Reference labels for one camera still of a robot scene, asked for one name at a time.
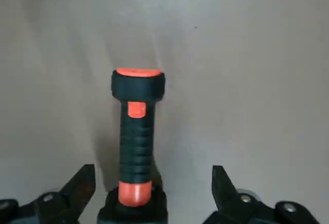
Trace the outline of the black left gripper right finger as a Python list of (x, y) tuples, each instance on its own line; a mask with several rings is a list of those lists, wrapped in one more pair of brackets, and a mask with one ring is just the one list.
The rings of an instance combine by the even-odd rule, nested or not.
[(318, 224), (312, 213), (299, 203), (279, 201), (271, 208), (250, 194), (239, 193), (220, 165), (212, 168), (212, 195), (217, 211), (205, 223)]

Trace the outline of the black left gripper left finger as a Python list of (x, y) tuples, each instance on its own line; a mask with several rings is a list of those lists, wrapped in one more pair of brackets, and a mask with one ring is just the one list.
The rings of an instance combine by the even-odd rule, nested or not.
[(46, 192), (28, 204), (1, 199), (1, 223), (79, 223), (95, 189), (95, 165), (85, 164), (59, 191)]

